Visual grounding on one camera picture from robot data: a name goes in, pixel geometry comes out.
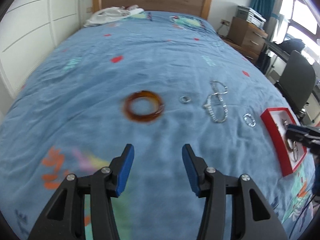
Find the dark tortoiseshell bangle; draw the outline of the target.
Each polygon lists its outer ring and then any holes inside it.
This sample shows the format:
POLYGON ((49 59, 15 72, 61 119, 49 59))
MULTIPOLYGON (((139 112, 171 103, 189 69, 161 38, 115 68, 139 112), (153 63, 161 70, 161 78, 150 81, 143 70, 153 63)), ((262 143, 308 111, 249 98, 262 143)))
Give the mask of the dark tortoiseshell bangle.
POLYGON ((295 142, 294 141, 292 141, 289 138, 286 138, 285 139, 285 144, 286 144, 287 150, 289 152, 293 152, 294 151, 294 149, 295 149, 295 142))

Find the white wardrobe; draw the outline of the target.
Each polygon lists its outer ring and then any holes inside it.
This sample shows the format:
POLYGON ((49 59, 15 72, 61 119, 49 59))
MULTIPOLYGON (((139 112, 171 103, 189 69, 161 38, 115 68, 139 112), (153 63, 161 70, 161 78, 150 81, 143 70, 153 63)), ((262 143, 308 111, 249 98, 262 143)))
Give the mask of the white wardrobe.
POLYGON ((1 78, 14 98, 27 77, 80 28, 78 0, 14 0, 1 20, 1 78))

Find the white garment on bed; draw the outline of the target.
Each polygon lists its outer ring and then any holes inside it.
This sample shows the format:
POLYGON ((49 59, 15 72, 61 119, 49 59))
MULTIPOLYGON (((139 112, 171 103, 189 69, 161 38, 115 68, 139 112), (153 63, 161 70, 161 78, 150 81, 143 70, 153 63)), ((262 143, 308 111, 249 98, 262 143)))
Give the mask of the white garment on bed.
POLYGON ((108 7, 98 10, 84 23, 84 27, 94 27, 107 23, 117 22, 119 20, 129 18, 144 12, 144 9, 137 5, 132 5, 128 8, 124 7, 108 7))

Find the dark office chair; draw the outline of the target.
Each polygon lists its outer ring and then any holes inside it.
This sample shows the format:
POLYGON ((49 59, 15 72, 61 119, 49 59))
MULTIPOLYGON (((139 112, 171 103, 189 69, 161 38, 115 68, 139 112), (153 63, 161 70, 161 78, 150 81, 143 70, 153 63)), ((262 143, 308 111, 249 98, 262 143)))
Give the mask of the dark office chair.
POLYGON ((305 115, 304 106, 316 84, 313 66, 298 51, 294 50, 280 79, 274 84, 288 102, 296 116, 305 115))

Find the white printer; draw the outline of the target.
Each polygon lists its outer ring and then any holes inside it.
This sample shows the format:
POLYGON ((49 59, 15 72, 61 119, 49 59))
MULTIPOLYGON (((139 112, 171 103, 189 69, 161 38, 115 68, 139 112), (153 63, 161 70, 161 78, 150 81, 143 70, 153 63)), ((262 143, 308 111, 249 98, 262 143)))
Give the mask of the white printer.
POLYGON ((250 7, 238 6, 235 16, 255 25, 259 29, 263 29, 266 23, 263 16, 250 7))

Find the blue printed bedspread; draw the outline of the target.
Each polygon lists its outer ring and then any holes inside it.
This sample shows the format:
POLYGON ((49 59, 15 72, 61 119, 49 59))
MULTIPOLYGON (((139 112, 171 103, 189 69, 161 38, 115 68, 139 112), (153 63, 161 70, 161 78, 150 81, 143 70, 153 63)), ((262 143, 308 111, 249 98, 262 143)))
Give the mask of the blue printed bedspread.
POLYGON ((182 147, 225 175, 248 174, 288 239, 312 220, 315 166, 283 176, 261 119, 288 107, 252 63, 200 18, 148 11, 84 28, 29 76, 1 125, 1 213, 27 239, 68 174, 135 158, 113 200, 121 239, 195 239, 204 200, 190 188, 182 147))

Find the wooden drawer cabinet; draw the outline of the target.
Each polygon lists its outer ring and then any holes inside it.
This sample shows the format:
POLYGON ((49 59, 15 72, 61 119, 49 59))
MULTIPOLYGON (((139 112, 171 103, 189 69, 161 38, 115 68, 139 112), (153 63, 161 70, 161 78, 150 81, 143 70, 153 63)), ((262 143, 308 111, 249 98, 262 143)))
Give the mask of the wooden drawer cabinet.
POLYGON ((233 17, 225 41, 248 61, 255 64, 267 37, 267 33, 254 24, 233 17))

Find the thin silver bangle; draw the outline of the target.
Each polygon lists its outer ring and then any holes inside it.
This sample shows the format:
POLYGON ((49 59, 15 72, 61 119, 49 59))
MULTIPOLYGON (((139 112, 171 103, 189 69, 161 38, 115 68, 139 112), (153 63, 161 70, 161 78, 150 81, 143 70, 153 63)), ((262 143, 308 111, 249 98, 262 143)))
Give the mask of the thin silver bangle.
POLYGON ((293 153, 293 160, 297 162, 299 157, 299 150, 298 150, 297 143, 295 141, 293 142, 292 153, 293 153))

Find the red shallow box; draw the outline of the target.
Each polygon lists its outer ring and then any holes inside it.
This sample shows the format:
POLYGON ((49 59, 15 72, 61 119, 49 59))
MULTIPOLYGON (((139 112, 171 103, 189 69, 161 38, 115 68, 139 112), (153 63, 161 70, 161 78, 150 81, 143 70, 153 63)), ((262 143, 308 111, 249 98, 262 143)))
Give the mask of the red shallow box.
POLYGON ((277 129, 277 124, 281 121, 281 119, 286 119, 290 124, 296 125, 296 121, 291 112, 285 107, 267 108, 260 117, 265 124, 276 149, 283 176, 285 177, 294 173, 299 168, 307 154, 306 147, 301 143, 296 142, 299 150, 299 157, 298 161, 295 162, 293 160, 293 153, 287 150, 285 144, 285 139, 287 138, 286 131, 279 132, 277 129))

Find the amber orange bangle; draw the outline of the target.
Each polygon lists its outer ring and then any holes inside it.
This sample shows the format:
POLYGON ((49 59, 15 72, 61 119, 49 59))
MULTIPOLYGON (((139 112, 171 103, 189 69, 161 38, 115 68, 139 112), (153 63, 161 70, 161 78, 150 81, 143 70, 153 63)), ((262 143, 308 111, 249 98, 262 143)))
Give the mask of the amber orange bangle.
POLYGON ((123 113, 131 121, 152 122, 159 118, 165 109, 159 94, 140 90, 128 95, 123 103, 123 113))

